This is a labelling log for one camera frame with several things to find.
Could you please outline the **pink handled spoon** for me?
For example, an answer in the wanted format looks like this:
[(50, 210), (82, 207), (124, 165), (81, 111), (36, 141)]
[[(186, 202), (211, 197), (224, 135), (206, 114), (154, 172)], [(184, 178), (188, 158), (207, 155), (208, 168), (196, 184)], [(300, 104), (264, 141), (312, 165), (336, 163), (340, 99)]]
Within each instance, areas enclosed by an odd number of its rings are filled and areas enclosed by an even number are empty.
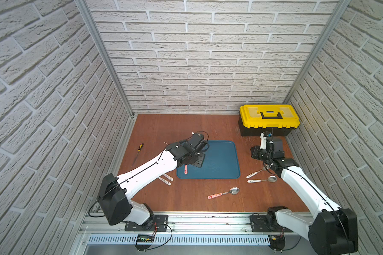
[(207, 198), (208, 199), (214, 199), (214, 198), (217, 198), (217, 197), (221, 197), (221, 196), (224, 196), (226, 194), (232, 194), (232, 195), (236, 195), (238, 194), (240, 191), (240, 189), (238, 187), (233, 187), (231, 188), (229, 191), (227, 192), (221, 192), (221, 193), (217, 193), (217, 194), (213, 194), (213, 195), (209, 195)]

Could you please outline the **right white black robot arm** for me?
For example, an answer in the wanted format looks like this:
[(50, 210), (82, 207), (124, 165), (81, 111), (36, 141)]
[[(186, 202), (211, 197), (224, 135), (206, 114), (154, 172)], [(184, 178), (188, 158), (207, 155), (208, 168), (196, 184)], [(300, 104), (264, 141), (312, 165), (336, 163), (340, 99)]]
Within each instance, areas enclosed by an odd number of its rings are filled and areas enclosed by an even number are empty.
[(252, 158), (287, 183), (312, 214), (308, 219), (285, 206), (268, 208), (265, 224), (273, 232), (287, 228), (309, 241), (318, 255), (344, 255), (358, 251), (357, 215), (325, 195), (292, 158), (286, 158), (282, 140), (269, 132), (261, 134), (261, 144), (251, 148)]

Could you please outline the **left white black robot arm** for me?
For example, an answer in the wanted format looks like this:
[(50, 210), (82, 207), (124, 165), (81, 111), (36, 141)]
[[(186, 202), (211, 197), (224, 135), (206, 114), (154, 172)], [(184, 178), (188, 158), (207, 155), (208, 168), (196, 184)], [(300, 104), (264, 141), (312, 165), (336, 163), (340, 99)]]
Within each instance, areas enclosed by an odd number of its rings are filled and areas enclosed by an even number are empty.
[(154, 180), (183, 165), (202, 167), (208, 148), (204, 135), (193, 133), (185, 140), (167, 145), (156, 157), (127, 173), (103, 177), (96, 203), (109, 225), (132, 222), (151, 226), (155, 221), (154, 212), (147, 204), (139, 204), (132, 198)]

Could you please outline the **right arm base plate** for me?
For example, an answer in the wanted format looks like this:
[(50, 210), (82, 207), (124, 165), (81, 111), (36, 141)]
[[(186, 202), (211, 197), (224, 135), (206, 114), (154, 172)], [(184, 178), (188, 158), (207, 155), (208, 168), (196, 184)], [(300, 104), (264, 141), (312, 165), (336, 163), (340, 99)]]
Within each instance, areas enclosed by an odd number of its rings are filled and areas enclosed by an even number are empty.
[(259, 215), (256, 213), (250, 216), (250, 226), (251, 226), (252, 232), (254, 233), (259, 233), (259, 232), (292, 233), (292, 230), (290, 230), (289, 228), (281, 227), (278, 224), (272, 225), (271, 223), (268, 223), (266, 215)]

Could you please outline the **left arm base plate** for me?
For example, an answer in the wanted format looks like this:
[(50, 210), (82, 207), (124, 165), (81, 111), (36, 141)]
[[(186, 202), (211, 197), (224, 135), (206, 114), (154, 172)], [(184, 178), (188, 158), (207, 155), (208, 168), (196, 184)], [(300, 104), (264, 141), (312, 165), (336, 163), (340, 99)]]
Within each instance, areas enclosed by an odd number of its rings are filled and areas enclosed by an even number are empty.
[(168, 215), (157, 214), (151, 216), (144, 224), (138, 225), (134, 222), (126, 222), (126, 232), (166, 232)]

